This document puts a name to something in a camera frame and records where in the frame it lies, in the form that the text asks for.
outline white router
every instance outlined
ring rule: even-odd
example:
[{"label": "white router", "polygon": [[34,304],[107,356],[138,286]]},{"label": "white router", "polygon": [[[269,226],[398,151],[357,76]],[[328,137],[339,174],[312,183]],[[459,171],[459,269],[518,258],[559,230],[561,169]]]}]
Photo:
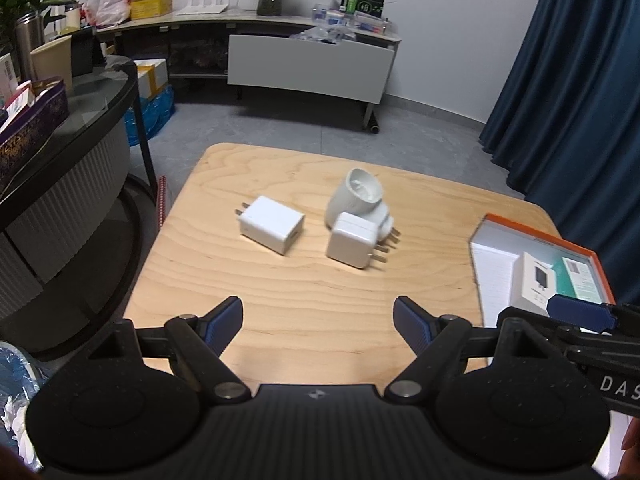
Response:
[{"label": "white router", "polygon": [[218,0],[211,0],[210,5],[205,5],[205,0],[200,0],[200,3],[197,5],[193,4],[193,0],[187,0],[187,6],[178,10],[175,14],[177,16],[186,16],[189,14],[220,14],[227,10],[229,6],[229,0],[222,0],[221,3],[218,3]]}]

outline open cardboard box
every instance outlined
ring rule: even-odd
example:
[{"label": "open cardboard box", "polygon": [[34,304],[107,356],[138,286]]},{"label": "open cardboard box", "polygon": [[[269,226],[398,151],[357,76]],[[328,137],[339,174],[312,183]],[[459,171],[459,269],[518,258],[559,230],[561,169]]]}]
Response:
[{"label": "open cardboard box", "polygon": [[[562,238],[537,231],[498,215],[488,214],[482,219],[470,240],[478,296],[484,326],[494,328],[498,314],[510,302],[513,263],[524,252],[550,268],[561,257],[587,264],[603,302],[615,303],[613,293],[598,256],[593,251]],[[615,476],[620,465],[620,445],[630,417],[611,412],[611,427],[594,468],[608,478]]]}]

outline white drawer front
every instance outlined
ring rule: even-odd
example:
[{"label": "white drawer front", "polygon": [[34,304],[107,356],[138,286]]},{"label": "white drawer front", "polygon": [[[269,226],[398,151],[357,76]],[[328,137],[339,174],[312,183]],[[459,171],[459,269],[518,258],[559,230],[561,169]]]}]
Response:
[{"label": "white drawer front", "polygon": [[228,82],[379,104],[393,60],[393,50],[355,41],[334,45],[232,35]]}]

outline green plant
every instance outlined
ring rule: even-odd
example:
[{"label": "green plant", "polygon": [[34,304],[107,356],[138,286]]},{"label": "green plant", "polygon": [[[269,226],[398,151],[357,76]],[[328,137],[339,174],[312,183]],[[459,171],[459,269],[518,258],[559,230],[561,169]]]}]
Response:
[{"label": "green plant", "polygon": [[0,47],[6,46],[14,36],[15,20],[30,10],[43,14],[44,26],[61,20],[64,16],[52,16],[50,6],[66,5],[73,0],[0,0]]}]

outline dark vase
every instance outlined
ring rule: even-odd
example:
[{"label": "dark vase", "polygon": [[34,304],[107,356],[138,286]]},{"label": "dark vase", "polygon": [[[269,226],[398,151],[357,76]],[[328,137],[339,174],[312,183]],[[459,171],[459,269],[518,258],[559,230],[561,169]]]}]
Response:
[{"label": "dark vase", "polygon": [[257,14],[258,16],[281,16],[282,0],[260,0]]}]

